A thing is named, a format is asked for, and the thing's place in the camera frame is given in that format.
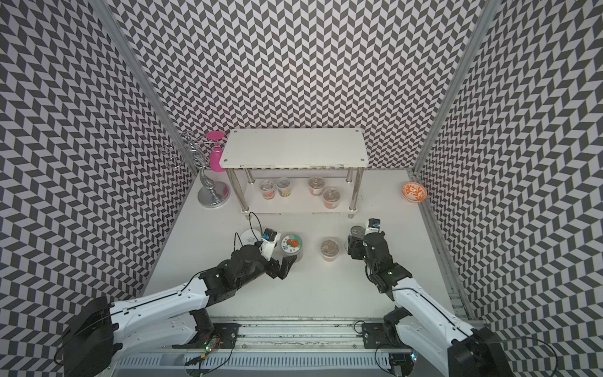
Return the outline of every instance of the small table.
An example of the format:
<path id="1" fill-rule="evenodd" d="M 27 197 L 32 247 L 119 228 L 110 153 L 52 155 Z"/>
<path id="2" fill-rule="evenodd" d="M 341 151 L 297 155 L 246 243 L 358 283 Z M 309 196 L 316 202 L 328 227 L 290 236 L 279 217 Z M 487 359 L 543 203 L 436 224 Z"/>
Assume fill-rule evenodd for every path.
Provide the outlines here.
<path id="1" fill-rule="evenodd" d="M 220 165 L 226 169 L 243 214 L 333 212 L 348 213 L 352 218 L 358 211 L 368 154 L 359 128 L 239 128 L 230 132 Z M 256 181 L 252 169 L 301 168 L 347 168 L 345 181 L 329 178 L 326 182 L 326 186 L 339 189 L 341 204 L 335 209 L 325 207 L 310 194 L 307 177 L 291 179 L 292 193 L 287 200 L 265 200 L 257 188 L 243 191 L 235 174 L 235 169 L 243 169 L 247 184 L 253 185 Z"/>

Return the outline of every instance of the pink bottle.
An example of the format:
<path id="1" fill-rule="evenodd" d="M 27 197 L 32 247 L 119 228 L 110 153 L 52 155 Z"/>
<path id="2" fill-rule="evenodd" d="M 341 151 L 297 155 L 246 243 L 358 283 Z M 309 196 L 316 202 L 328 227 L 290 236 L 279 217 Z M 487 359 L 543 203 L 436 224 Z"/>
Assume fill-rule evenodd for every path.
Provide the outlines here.
<path id="1" fill-rule="evenodd" d="M 213 145 L 212 152 L 209 154 L 209 167 L 211 167 L 213 171 L 217 172 L 226 171 L 220 166 L 220 158 L 222 158 L 223 150 L 218 143 L 220 140 L 222 140 L 224 135 L 226 134 L 222 131 L 210 131 L 205 134 L 206 138 L 216 142 L 216 144 Z"/>

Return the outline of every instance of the zigzag wallpaper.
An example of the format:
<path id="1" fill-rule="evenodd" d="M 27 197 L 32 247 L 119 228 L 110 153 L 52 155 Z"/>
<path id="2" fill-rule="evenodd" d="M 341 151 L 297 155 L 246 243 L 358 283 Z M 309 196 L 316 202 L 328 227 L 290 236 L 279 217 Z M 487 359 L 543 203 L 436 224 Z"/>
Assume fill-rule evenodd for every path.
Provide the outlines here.
<path id="1" fill-rule="evenodd" d="M 603 1 L 500 7 L 421 176 L 478 315 L 603 376 Z M 520 376 L 551 351 L 505 344 Z"/>
<path id="2" fill-rule="evenodd" d="M 411 167 L 484 0 L 108 0 L 174 123 L 362 127 Z"/>
<path id="3" fill-rule="evenodd" d="M 0 30 L 0 375 L 48 376 L 80 305 L 139 294 L 192 176 L 84 0 L 2 0 Z"/>

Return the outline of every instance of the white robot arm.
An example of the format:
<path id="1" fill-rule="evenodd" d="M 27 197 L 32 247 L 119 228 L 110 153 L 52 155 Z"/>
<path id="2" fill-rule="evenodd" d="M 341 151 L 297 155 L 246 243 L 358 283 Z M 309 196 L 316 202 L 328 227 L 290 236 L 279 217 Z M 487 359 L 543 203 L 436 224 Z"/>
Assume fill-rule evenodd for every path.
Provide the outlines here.
<path id="1" fill-rule="evenodd" d="M 57 351 L 63 351 L 65 375 L 93 377 L 128 355 L 209 341 L 214 328 L 206 307 L 234 296 L 264 273 L 287 276 L 297 257 L 285 257 L 281 264 L 273 259 L 279 239 L 278 232 L 265 229 L 255 245 L 242 246 L 230 259 L 169 290 L 113 304 L 106 297 L 91 300 L 68 321 Z"/>
<path id="2" fill-rule="evenodd" d="M 513 376 L 498 336 L 460 320 L 393 262 L 380 220 L 369 219 L 364 237 L 350 235 L 348 245 L 348 254 L 366 263 L 368 280 L 396 303 L 384 317 L 390 345 L 413 348 L 444 376 Z"/>

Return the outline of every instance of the silver base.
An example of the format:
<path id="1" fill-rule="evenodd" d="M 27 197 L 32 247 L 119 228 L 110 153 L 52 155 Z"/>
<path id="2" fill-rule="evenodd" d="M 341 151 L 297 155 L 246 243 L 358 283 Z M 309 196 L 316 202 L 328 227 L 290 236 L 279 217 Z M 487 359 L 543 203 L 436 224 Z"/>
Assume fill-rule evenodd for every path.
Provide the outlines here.
<path id="1" fill-rule="evenodd" d="M 197 194 L 197 199 L 206 208 L 216 208 L 226 203 L 229 196 L 228 185 L 224 182 L 216 182 L 213 189 L 202 187 Z"/>

